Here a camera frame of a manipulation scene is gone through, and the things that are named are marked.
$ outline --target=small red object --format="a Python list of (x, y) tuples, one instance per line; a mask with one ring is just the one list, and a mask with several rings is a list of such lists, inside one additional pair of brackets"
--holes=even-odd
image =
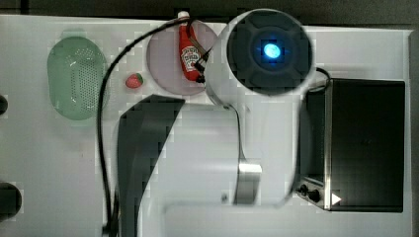
[(138, 88), (143, 83), (144, 81), (139, 73), (132, 74), (126, 79), (126, 86), (131, 89)]
[[(189, 17), (189, 14), (187, 12), (180, 12), (178, 17), (186, 18)], [(201, 55), (188, 39), (186, 28), (187, 23), (181, 24), (181, 26), (179, 26), (179, 55), (181, 59), (182, 70), (188, 80), (197, 81), (197, 79), (200, 77), (200, 72), (194, 67), (194, 64), (198, 61), (198, 59), (200, 59)], [(191, 38), (195, 39), (195, 32), (192, 27), (190, 28), (190, 32)]]

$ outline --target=white table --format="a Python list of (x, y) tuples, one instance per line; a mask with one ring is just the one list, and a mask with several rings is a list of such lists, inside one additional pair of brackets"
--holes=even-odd
[[(0, 236), (101, 235), (104, 196), (94, 121), (77, 123), (54, 110), (48, 96), (46, 59), (63, 30), (83, 29), (111, 62), (129, 41), (162, 23), (0, 16), (0, 94), (9, 101), (9, 110), (0, 117), (0, 181), (15, 184), (24, 198), (16, 217), (0, 223)], [(219, 34), (224, 24), (210, 26)], [(306, 29), (314, 42), (317, 65), (333, 77), (404, 80), (409, 87), (409, 31)], [(112, 97), (104, 113), (111, 187), (116, 182), (112, 141), (119, 116), (151, 93), (173, 96), (149, 76), (146, 46), (147, 40), (139, 44), (111, 78)], [(140, 72), (145, 80), (137, 92), (124, 84), (132, 72)], [(406, 97), (402, 213), (332, 213), (299, 197), (278, 209), (173, 206), (166, 215), (168, 236), (411, 236), (409, 93)], [(204, 93), (186, 99), (210, 103)]]

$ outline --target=bottle cap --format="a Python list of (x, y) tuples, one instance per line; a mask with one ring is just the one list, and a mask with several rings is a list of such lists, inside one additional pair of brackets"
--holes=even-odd
[(189, 13), (185, 11), (179, 12), (178, 18), (189, 18)]

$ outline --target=black cable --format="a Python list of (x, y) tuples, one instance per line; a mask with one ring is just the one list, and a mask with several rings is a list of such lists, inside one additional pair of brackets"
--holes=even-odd
[(309, 90), (307, 93), (323, 92), (329, 86), (330, 80), (332, 80), (332, 78), (330, 77), (329, 72), (326, 71), (325, 69), (323, 69), (321, 67), (316, 67), (315, 70), (326, 76), (326, 78), (327, 78), (326, 79), (326, 84), (322, 87), (319, 87), (319, 88), (313, 88), (313, 89)]
[[(106, 168), (106, 160), (105, 160), (105, 152), (104, 152), (104, 144), (103, 144), (103, 131), (102, 131), (102, 108), (104, 104), (104, 94), (106, 91), (106, 86), (109, 81), (109, 78), (111, 76), (112, 71), (117, 66), (117, 64), (120, 62), (120, 60), (139, 42), (146, 39), (147, 37), (150, 37), (151, 35), (154, 35), (158, 32), (164, 31), (168, 28), (177, 26), (182, 23), (187, 23), (193, 21), (191, 19), (177, 19), (173, 22), (168, 22), (159, 28), (156, 28), (143, 36), (135, 39), (132, 43), (127, 45), (122, 52), (114, 59), (114, 61), (111, 63), (111, 66), (108, 68), (101, 85), (101, 89), (99, 91), (99, 103), (98, 103), (98, 112), (96, 117), (96, 129), (98, 134), (98, 148), (99, 148), (99, 158), (101, 162), (102, 167), (102, 180), (104, 183), (104, 190), (105, 190), (105, 200), (106, 200), (106, 211), (107, 211), (107, 225), (105, 226), (104, 232), (110, 232), (111, 226), (113, 221), (115, 222), (115, 219), (118, 218), (118, 212), (114, 211), (114, 214), (112, 214), (112, 207), (111, 207), (111, 190), (109, 188), (109, 179), (108, 179), (108, 172)], [(114, 210), (118, 208), (119, 205), (118, 198), (114, 203)]]
[(188, 40), (194, 45), (194, 47), (198, 50), (200, 55), (204, 55), (207, 53), (207, 51), (201, 46), (201, 44), (197, 41), (197, 39), (193, 38), (191, 36), (191, 25), (192, 22), (194, 22), (196, 19), (190, 18), (191, 21), (188, 22), (188, 25), (186, 25), (186, 35), (188, 36)]

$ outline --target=pink object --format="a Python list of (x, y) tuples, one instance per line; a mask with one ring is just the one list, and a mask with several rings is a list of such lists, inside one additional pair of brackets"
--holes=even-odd
[(130, 75), (126, 79), (126, 86), (128, 88), (135, 89), (135, 88), (140, 87), (143, 84), (143, 82), (144, 81), (142, 80), (141, 75), (139, 73), (135, 73), (135, 74)]
[[(208, 50), (217, 39), (215, 32), (202, 22), (193, 22), (197, 41)], [(202, 83), (189, 81), (179, 60), (179, 27), (152, 36), (147, 46), (147, 67), (156, 83), (164, 90), (183, 96), (202, 92)]]

